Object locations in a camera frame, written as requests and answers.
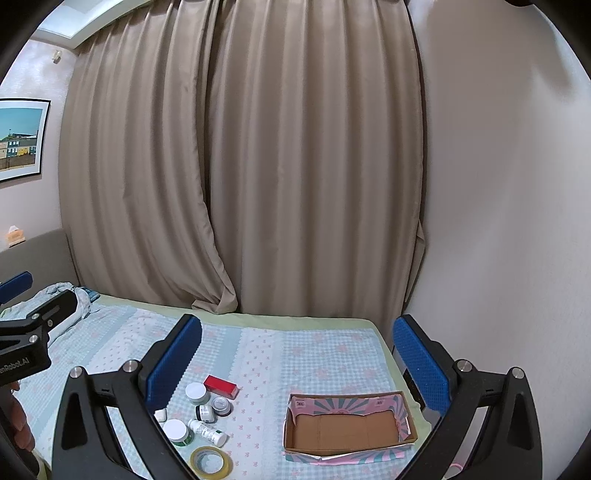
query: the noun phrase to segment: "red box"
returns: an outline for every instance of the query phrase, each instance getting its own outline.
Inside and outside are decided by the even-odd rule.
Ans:
[[[230,400],[234,400],[236,395],[238,395],[238,386],[236,384],[226,382],[225,380],[212,375],[209,375],[205,379],[203,385],[205,385],[205,388],[210,392],[229,398]]]

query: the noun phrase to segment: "picture frame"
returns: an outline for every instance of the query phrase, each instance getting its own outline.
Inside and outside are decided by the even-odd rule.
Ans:
[[[0,183],[41,174],[50,100],[0,99]]]

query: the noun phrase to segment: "human hand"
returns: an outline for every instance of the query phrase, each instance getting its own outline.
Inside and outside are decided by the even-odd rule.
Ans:
[[[13,391],[21,389],[18,382],[13,382],[10,385]],[[32,452],[35,448],[35,438],[31,431],[31,427],[27,423],[27,415],[22,408],[21,403],[12,396],[12,410],[10,415],[10,423],[16,429],[17,433],[14,436],[14,442],[17,446],[28,452]]]

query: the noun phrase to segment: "packing tape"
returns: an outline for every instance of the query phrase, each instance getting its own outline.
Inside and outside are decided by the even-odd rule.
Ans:
[[[222,458],[223,465],[217,472],[207,473],[199,466],[199,463],[206,455],[216,455]],[[232,460],[228,454],[216,447],[199,447],[191,454],[190,464],[193,471],[202,480],[222,480],[222,478],[230,475],[230,470],[232,469]]]

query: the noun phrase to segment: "jar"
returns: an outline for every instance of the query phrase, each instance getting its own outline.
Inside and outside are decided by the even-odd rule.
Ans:
[[[180,420],[169,420],[162,429],[166,437],[177,447],[186,447],[193,441],[193,431]]]
[[[193,405],[205,405],[209,400],[209,392],[205,385],[199,382],[190,383],[185,388],[185,395]]]
[[[195,416],[198,420],[202,420],[205,423],[215,423],[216,414],[210,405],[199,405],[195,407]]]
[[[212,407],[218,417],[227,417],[232,411],[232,404],[224,397],[214,398],[212,401]]]

